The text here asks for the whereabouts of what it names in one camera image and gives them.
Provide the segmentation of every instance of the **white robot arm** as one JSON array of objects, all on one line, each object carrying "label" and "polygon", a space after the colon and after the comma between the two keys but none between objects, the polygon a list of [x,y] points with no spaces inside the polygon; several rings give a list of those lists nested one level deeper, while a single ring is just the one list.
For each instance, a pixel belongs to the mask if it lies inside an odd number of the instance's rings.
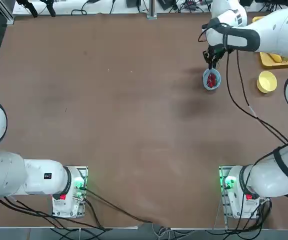
[{"label": "white robot arm", "polygon": [[[0,141],[6,134],[8,119],[0,104]],[[52,195],[52,214],[63,218],[84,215],[87,167],[63,166],[49,159],[23,159],[0,151],[0,197],[14,195]]]},{"label": "white robot arm", "polygon": [[[246,25],[246,11],[237,0],[213,0],[211,12],[212,19],[206,27],[211,53],[239,50],[288,57],[288,8],[250,25]],[[284,96],[288,103],[288,79]],[[288,195],[288,144],[275,149],[256,165],[232,167],[224,186],[234,218],[251,217],[261,198]]]}]

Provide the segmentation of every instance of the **green led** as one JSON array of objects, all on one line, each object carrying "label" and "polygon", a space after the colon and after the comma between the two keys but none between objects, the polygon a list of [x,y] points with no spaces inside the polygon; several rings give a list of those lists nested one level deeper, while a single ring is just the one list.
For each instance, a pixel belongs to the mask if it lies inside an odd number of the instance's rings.
[{"label": "green led", "polygon": [[225,185],[226,189],[233,189],[234,188],[234,182],[236,181],[236,177],[234,176],[227,176],[225,178]]}]

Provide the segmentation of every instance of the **black strap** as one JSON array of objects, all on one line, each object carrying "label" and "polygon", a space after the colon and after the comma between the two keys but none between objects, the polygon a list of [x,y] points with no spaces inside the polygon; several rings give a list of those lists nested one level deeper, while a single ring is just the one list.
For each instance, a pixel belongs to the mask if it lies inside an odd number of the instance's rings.
[{"label": "black strap", "polygon": [[223,47],[225,50],[228,49],[228,37],[229,37],[229,30],[231,29],[231,26],[226,26],[224,27],[224,32],[223,32]]},{"label": "black strap", "polygon": [[242,191],[245,195],[246,194],[251,195],[252,199],[257,199],[259,197],[259,195],[248,190],[248,188],[246,187],[246,184],[244,182],[244,172],[248,166],[250,166],[250,165],[242,166],[242,169],[239,171],[239,176],[238,176],[239,177],[239,185],[240,185],[240,188],[242,189]]},{"label": "black strap", "polygon": [[64,190],[61,193],[53,194],[53,198],[56,200],[59,200],[61,195],[68,194],[70,190],[71,182],[72,182],[72,175],[71,175],[69,168],[67,166],[63,166],[63,168],[66,170],[66,173],[67,173],[67,183],[66,183]]},{"label": "black strap", "polygon": [[288,167],[285,165],[285,163],[282,160],[281,154],[280,154],[280,147],[273,150],[273,156],[275,158],[275,161],[279,168],[282,170],[282,172],[288,177]]}]

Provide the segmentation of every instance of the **yellow tray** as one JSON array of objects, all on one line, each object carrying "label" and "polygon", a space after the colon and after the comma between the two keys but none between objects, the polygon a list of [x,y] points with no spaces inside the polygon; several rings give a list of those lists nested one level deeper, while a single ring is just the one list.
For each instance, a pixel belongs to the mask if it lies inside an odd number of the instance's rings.
[{"label": "yellow tray", "polygon": [[[260,20],[264,16],[256,16],[253,18],[252,22],[256,22],[257,20]],[[276,62],[271,58],[271,56],[265,52],[260,52],[260,59],[262,61],[262,64],[265,67],[278,67],[278,66],[288,66],[288,58],[282,57],[282,62]]]}]

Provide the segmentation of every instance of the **brown table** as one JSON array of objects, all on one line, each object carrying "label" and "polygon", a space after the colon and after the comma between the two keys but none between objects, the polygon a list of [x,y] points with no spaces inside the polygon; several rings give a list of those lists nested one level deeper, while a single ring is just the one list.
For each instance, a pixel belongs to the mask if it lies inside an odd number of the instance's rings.
[{"label": "brown table", "polygon": [[[0,50],[0,102],[9,120],[0,148],[88,166],[88,186],[138,217],[174,228],[212,228],[219,166],[252,164],[280,143],[231,102],[226,57],[219,63],[219,89],[203,88],[207,44],[197,39],[209,19],[98,14],[16,20]],[[273,70],[278,87],[262,95],[258,53],[241,52],[240,65],[253,109],[288,136],[288,69]],[[246,108],[235,53],[229,80]],[[48,210],[45,196],[20,199]],[[103,225],[137,224],[93,202]],[[81,221],[94,224],[90,213]],[[0,205],[0,226],[48,223]],[[221,212],[216,227],[224,227]],[[273,199],[267,227],[288,229],[288,199]]]}]

